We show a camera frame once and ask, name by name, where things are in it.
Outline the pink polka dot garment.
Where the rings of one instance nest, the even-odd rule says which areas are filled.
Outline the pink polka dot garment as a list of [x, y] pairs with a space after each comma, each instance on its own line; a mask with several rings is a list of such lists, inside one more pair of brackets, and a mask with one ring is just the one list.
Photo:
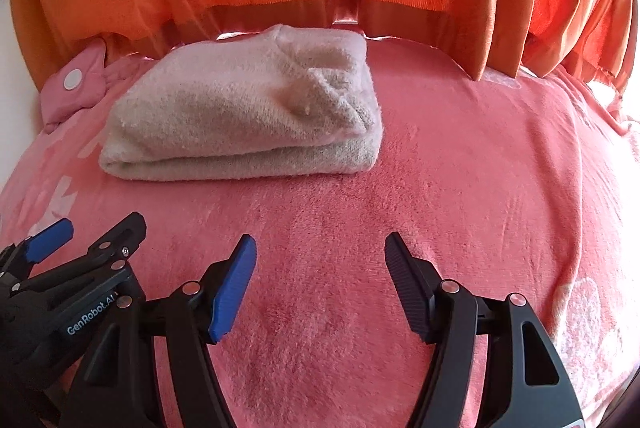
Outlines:
[[104, 40], [96, 38], [47, 79], [40, 92], [40, 110], [45, 133], [51, 133], [73, 114], [95, 106], [104, 97], [105, 55]]

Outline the pink fleece blanket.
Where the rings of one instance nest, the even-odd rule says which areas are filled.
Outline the pink fleece blanket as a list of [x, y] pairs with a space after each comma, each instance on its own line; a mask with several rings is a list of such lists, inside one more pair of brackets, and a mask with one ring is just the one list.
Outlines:
[[73, 259], [131, 211], [148, 235], [132, 265], [168, 295], [255, 237], [232, 331], [212, 350], [241, 427], [401, 427], [431, 350], [384, 262], [409, 249], [480, 296], [520, 292], [544, 323], [589, 425], [639, 363], [639, 127], [565, 70], [472, 81], [442, 53], [372, 41], [378, 162], [353, 176], [146, 183], [104, 174], [116, 91], [40, 136], [1, 194], [1, 239], [61, 217]]

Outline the cream fuzzy baby sweater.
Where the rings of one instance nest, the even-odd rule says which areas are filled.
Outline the cream fuzzy baby sweater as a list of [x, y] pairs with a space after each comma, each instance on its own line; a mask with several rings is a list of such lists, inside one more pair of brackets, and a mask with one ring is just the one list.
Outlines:
[[382, 136], [363, 36], [276, 25], [156, 63], [113, 105], [100, 166], [162, 182], [356, 174]]

